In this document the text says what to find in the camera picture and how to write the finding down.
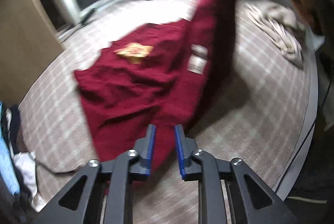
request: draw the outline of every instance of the bolt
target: bolt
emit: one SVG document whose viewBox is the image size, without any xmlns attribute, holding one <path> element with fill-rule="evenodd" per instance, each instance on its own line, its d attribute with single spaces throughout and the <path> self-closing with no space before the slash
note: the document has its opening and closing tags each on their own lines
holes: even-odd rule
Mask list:
<svg viewBox="0 0 334 224">
<path fill-rule="evenodd" d="M 99 165 L 100 161 L 96 159 L 92 159 L 88 161 L 88 165 L 90 167 L 97 167 Z"/>
<path fill-rule="evenodd" d="M 136 150 L 128 150 L 128 156 L 134 157 L 137 155 L 138 155 L 138 152 Z"/>
<path fill-rule="evenodd" d="M 232 164 L 235 166 L 241 166 L 243 164 L 243 161 L 240 158 L 234 158 L 232 159 Z"/>
<path fill-rule="evenodd" d="M 201 156 L 201 155 L 204 154 L 203 150 L 201 150 L 201 149 L 199 149 L 199 148 L 193 150 L 193 153 L 194 153 L 194 155 L 196 155 L 196 156 Z"/>
</svg>

